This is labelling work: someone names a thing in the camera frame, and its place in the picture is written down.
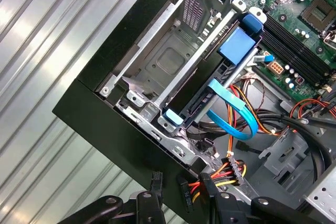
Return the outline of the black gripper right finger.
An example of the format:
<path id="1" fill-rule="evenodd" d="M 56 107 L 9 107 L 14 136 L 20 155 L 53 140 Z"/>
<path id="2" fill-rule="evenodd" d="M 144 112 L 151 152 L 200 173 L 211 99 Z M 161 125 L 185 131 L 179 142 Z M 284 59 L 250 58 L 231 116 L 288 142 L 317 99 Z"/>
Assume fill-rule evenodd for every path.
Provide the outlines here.
<path id="1" fill-rule="evenodd" d="M 318 223 L 269 197 L 256 197 L 250 204 L 239 204 L 233 194 L 220 192 L 207 173 L 200 174 L 200 198 L 208 223 Z"/>

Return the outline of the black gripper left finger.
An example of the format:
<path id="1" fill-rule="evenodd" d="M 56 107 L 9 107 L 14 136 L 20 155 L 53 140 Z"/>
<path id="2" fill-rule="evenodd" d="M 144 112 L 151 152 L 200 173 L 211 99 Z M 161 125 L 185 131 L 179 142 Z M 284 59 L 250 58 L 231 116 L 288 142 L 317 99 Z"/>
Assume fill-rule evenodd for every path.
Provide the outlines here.
<path id="1" fill-rule="evenodd" d="M 127 202 L 103 196 L 60 223 L 165 223 L 162 203 L 163 173 L 153 172 L 149 190 L 133 193 Z"/>

